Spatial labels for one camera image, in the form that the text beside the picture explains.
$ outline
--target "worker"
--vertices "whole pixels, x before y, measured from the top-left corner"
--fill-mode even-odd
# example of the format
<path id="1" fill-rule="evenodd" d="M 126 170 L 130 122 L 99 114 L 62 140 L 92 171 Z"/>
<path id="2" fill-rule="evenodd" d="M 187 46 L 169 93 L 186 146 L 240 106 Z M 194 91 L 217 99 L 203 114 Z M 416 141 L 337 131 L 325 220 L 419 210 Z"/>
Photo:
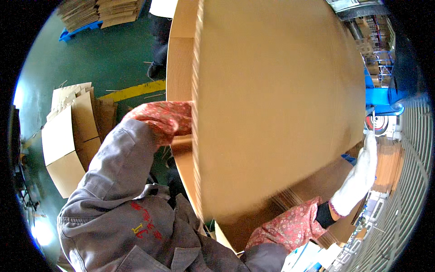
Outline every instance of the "worker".
<path id="1" fill-rule="evenodd" d="M 191 105 L 143 104 L 107 135 L 57 219 L 63 252 L 76 271 L 281 271 L 291 251 L 348 215 L 373 185 L 377 155 L 370 131 L 329 201 L 316 197 L 255 229 L 238 258 L 201 234 L 182 194 L 171 207 L 167 186 L 147 184 L 158 147 L 191 133 Z"/>
<path id="2" fill-rule="evenodd" d="M 147 76 L 155 80 L 160 71 L 166 68 L 167 47 L 172 18 L 178 0 L 152 0 L 148 18 L 151 19 L 151 46 L 153 62 L 148 67 Z"/>

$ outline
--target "gloved hand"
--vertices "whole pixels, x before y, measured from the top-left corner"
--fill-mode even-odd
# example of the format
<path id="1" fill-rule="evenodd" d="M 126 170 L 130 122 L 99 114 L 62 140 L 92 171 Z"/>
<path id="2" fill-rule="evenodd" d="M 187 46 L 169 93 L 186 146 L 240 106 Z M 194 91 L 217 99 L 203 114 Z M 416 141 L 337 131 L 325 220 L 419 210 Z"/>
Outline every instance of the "gloved hand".
<path id="1" fill-rule="evenodd" d="M 375 182 L 377 164 L 376 138 L 375 134 L 369 131 L 364 140 L 364 147 L 359 151 L 356 165 L 329 201 L 330 207 L 337 214 L 347 216 L 370 190 Z"/>

